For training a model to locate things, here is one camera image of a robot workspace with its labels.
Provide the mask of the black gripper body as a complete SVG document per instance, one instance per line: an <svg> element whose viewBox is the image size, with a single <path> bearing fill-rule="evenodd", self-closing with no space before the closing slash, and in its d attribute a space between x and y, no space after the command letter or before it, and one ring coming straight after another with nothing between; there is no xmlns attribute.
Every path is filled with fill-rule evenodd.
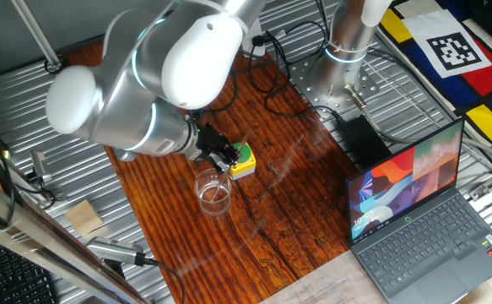
<svg viewBox="0 0 492 304"><path fill-rule="evenodd" d="M195 161L203 161L218 156L221 160L231 160L230 141L210 123L206 125L197 124L197 142L196 147L201 151Z"/></svg>

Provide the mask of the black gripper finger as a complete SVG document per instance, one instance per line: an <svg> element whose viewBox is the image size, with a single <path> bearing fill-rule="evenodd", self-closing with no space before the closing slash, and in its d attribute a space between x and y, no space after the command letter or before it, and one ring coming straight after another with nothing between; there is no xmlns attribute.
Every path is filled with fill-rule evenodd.
<svg viewBox="0 0 492 304"><path fill-rule="evenodd" d="M240 146L240 143L235 143L224 147L224 162L227 166L235 166L241 160Z"/></svg>
<svg viewBox="0 0 492 304"><path fill-rule="evenodd" d="M210 158L214 162L214 168L219 174L226 173L231 168L231 158L220 153L211 153Z"/></svg>

